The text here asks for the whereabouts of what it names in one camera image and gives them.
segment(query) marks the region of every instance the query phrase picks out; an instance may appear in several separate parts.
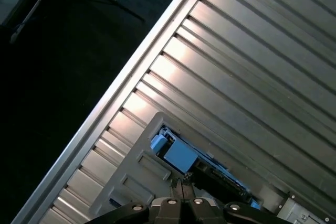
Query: screw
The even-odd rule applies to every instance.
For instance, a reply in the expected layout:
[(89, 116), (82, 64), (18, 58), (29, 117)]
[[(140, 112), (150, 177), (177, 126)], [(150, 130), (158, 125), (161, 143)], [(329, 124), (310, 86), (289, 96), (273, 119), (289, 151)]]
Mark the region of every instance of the screw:
[(232, 210), (238, 211), (240, 209), (240, 206), (238, 206), (238, 205), (231, 205), (230, 208)]
[(137, 205), (137, 206), (133, 207), (134, 211), (140, 211), (141, 209), (142, 209), (142, 206), (140, 206), (140, 205)]
[(176, 204), (176, 200), (173, 200), (173, 199), (168, 200), (168, 204), (170, 204), (170, 205)]
[(194, 199), (194, 202), (198, 205), (203, 203), (202, 199)]

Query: dark background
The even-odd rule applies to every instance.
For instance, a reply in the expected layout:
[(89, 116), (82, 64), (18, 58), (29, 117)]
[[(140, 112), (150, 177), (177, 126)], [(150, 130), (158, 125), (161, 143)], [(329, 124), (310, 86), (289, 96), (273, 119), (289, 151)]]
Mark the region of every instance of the dark background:
[(1, 223), (12, 221), (171, 1), (129, 0), (140, 21), (110, 4), (42, 0), (13, 45), (12, 29), (1, 27)]

